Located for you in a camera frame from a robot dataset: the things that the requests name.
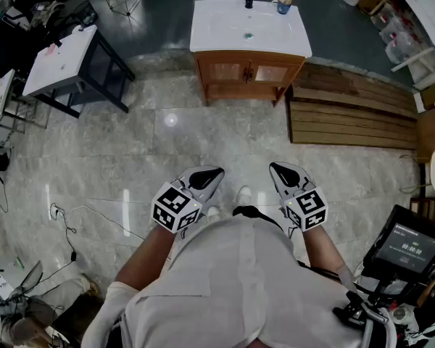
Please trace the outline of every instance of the wooden slat platform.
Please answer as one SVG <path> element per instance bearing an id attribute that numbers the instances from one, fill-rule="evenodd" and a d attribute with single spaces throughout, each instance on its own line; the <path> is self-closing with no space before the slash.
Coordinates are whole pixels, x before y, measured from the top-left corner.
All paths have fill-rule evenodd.
<path id="1" fill-rule="evenodd" d="M 413 95 L 390 84 L 306 64 L 289 96 L 292 143 L 417 148 Z"/>

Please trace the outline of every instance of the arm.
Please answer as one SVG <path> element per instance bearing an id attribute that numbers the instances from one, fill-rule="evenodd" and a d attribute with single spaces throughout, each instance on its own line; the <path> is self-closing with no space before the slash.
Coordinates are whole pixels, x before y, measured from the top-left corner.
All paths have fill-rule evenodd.
<path id="1" fill-rule="evenodd" d="M 338 269 L 345 265 L 345 261 L 321 225 L 303 232 L 303 238 L 311 267 L 337 273 Z"/>
<path id="2" fill-rule="evenodd" d="M 116 276 L 119 281 L 142 290 L 156 280 L 173 247 L 175 234 L 160 225 L 154 227 L 145 241 L 124 264 Z"/>

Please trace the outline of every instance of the white shoe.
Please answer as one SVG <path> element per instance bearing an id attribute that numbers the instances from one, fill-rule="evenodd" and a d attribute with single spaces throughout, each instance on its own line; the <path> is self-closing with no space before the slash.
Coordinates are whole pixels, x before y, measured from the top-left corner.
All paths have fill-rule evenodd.
<path id="1" fill-rule="evenodd" d="M 252 190 L 248 186 L 240 188 L 237 195 L 237 206 L 249 206 L 252 203 Z"/>
<path id="2" fill-rule="evenodd" d="M 207 213 L 207 219 L 208 219 L 208 224 L 214 223 L 214 222 L 218 222 L 219 220 L 221 220 L 220 217 L 220 211 L 216 206 L 211 206 L 208 209 L 208 213 Z"/>

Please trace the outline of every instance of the sneaker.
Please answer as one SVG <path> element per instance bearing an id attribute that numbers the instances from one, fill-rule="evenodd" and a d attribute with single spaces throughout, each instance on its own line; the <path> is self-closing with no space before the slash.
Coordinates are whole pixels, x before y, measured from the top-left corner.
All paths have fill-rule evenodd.
<path id="1" fill-rule="evenodd" d="M 99 286 L 96 284 L 94 280 L 92 280 L 90 277 L 88 277 L 85 273 L 81 273 L 82 277 L 84 277 L 89 285 L 90 289 L 86 291 L 86 295 L 90 297 L 99 297 L 101 292 Z"/>
<path id="2" fill-rule="evenodd" d="M 252 190 L 248 186 L 240 188 L 237 195 L 237 206 L 249 206 L 252 203 Z"/>
<path id="3" fill-rule="evenodd" d="M 221 220 L 220 211 L 216 206 L 211 206 L 207 213 L 208 224 Z"/>

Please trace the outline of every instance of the sink cabinet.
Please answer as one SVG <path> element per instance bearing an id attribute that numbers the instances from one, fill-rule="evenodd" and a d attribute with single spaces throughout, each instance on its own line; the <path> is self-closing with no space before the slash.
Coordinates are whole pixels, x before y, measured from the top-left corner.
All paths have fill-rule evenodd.
<path id="1" fill-rule="evenodd" d="M 195 63 L 206 104 L 213 99 L 282 98 L 304 57 L 265 51 L 197 51 Z"/>

